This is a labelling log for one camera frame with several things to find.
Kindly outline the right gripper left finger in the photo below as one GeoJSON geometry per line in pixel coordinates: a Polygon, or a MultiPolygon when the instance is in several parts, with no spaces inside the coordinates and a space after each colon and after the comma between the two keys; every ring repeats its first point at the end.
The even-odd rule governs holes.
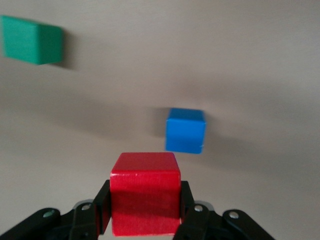
{"type": "Polygon", "coordinates": [[[97,240],[111,219],[110,181],[106,180],[92,202],[79,204],[73,215],[70,240],[97,240]]]}

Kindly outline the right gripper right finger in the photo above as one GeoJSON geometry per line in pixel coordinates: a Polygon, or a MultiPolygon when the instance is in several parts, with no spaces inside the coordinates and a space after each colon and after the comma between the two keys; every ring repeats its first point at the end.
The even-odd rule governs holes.
{"type": "Polygon", "coordinates": [[[204,240],[207,232],[209,210],[195,203],[190,185],[181,182],[180,220],[181,224],[174,235],[175,240],[204,240]]]}

